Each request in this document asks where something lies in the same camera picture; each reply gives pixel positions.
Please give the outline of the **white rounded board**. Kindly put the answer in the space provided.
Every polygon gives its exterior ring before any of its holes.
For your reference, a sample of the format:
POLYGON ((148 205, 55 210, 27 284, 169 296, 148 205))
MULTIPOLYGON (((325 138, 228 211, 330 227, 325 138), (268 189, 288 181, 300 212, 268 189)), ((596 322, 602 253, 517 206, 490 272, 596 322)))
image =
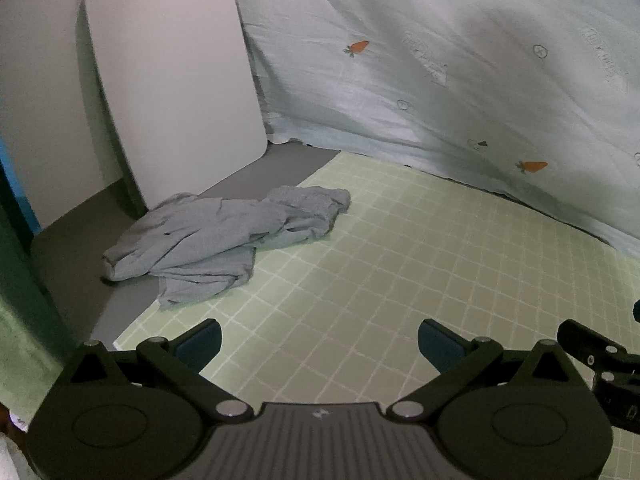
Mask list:
POLYGON ((201 194, 267 136, 235 0, 85 0, 96 68, 145 206, 201 194))

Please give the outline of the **green grid mat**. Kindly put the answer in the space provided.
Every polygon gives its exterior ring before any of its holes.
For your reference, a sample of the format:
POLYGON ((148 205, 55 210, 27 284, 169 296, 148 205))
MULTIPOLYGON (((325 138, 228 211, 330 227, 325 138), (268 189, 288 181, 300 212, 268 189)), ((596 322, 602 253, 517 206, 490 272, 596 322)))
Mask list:
POLYGON ((569 318, 630 352, 639 263, 537 211, 422 172, 341 154, 308 179, 344 188, 321 240, 258 252, 250 281, 190 306, 152 304, 116 339, 131 350, 206 318, 222 327, 204 376, 253 406, 382 405, 436 376, 427 318, 528 350, 569 318))

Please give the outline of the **grey sweatpants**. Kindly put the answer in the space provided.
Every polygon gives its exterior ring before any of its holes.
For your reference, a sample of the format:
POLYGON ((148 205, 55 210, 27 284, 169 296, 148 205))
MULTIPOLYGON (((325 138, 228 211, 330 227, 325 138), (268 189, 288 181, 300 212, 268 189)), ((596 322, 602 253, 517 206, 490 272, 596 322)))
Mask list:
POLYGON ((171 196, 134 222, 102 256, 102 280, 160 280, 163 308, 196 304, 253 275, 258 249, 328 234, 352 196, 342 188, 280 186, 262 200, 171 196))

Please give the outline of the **light blue carrot-print quilt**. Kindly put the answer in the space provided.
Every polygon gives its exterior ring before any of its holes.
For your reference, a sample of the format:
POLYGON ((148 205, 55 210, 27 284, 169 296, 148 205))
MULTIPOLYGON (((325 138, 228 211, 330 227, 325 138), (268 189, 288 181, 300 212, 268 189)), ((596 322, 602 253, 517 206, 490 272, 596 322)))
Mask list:
POLYGON ((639 0, 236 0, 269 139, 399 162, 639 251, 639 0))

